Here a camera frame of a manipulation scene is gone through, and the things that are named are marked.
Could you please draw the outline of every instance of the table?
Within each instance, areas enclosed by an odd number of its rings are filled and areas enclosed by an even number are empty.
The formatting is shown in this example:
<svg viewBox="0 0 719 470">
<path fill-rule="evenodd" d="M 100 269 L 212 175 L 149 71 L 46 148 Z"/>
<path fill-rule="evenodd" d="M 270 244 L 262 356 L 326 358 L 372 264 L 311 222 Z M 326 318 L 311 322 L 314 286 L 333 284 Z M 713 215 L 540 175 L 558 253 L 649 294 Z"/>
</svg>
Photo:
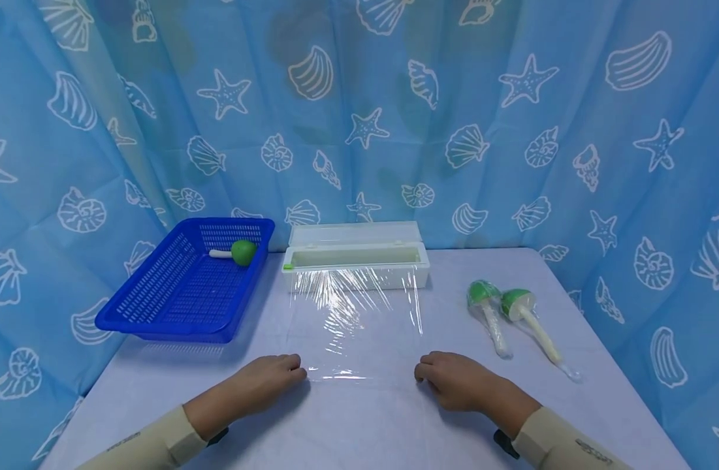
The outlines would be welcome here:
<svg viewBox="0 0 719 470">
<path fill-rule="evenodd" d="M 351 305 L 331 310 L 287 293 L 282 255 L 271 254 L 232 343 L 128 337 L 41 469 L 71 469 L 255 357 L 287 352 L 300 353 L 310 381 L 263 415 L 235 422 L 186 469 L 528 468 L 494 444 L 492 422 L 440 410 L 414 381 L 414 365 L 431 350 L 462 353 L 511 378 L 633 468 L 689 468 L 537 252 L 461 249 L 429 258 L 428 288 L 417 296 L 342 294 Z M 569 381 L 511 325 L 504 330 L 514 357 L 500 359 L 466 309 L 477 278 L 536 293 L 539 320 L 584 382 Z"/>
</svg>

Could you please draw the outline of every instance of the blue plastic basket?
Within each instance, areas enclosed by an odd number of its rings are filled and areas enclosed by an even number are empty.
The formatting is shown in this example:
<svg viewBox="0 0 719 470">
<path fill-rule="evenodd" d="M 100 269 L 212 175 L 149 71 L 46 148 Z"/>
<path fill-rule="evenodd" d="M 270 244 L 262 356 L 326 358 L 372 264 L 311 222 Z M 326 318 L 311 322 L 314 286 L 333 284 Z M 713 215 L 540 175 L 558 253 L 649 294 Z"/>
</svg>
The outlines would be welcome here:
<svg viewBox="0 0 719 470">
<path fill-rule="evenodd" d="M 270 219 L 186 219 L 163 238 L 95 318 L 101 330 L 154 341 L 227 343 L 236 335 L 267 257 Z M 257 245 L 252 263 L 208 256 L 231 243 Z"/>
</svg>

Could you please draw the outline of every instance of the white plastic box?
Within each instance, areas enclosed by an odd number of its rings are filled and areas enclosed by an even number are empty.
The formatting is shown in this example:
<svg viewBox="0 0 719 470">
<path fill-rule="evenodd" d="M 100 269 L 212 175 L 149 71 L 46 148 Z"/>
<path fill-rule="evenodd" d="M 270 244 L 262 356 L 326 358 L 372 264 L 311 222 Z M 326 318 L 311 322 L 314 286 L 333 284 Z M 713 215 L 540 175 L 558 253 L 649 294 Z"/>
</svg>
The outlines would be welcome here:
<svg viewBox="0 0 719 470">
<path fill-rule="evenodd" d="M 340 290 L 421 289 L 430 261 L 417 222 L 305 225 L 291 229 L 281 273 L 289 292 L 325 282 Z"/>
</svg>

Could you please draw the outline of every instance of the arm sleeve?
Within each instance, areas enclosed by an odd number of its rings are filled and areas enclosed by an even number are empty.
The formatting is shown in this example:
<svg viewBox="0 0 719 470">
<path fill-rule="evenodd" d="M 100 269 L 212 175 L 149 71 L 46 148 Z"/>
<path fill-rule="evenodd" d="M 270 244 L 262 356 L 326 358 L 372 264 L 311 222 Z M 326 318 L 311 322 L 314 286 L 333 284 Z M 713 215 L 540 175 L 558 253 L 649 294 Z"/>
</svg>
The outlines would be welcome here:
<svg viewBox="0 0 719 470">
<path fill-rule="evenodd" d="M 176 469 L 205 449 L 181 406 L 111 446 L 78 470 Z"/>
<path fill-rule="evenodd" d="M 529 416 L 513 448 L 539 470 L 631 470 L 546 407 Z"/>
</svg>

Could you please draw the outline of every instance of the hand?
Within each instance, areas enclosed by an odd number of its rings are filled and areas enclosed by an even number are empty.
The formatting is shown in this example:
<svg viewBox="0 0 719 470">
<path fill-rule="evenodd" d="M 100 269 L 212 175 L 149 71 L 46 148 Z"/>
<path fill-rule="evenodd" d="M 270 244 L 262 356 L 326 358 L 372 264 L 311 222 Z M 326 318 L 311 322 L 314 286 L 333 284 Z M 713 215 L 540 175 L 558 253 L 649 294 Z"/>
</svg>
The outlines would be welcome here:
<svg viewBox="0 0 719 470">
<path fill-rule="evenodd" d="M 516 439 L 529 416 L 542 407 L 513 382 L 453 352 L 433 351 L 422 356 L 414 378 L 429 382 L 443 409 L 478 411 L 511 439 Z"/>
<path fill-rule="evenodd" d="M 297 354 L 264 356 L 184 405 L 187 419 L 205 441 L 242 417 L 265 411 L 308 372 Z"/>
</svg>

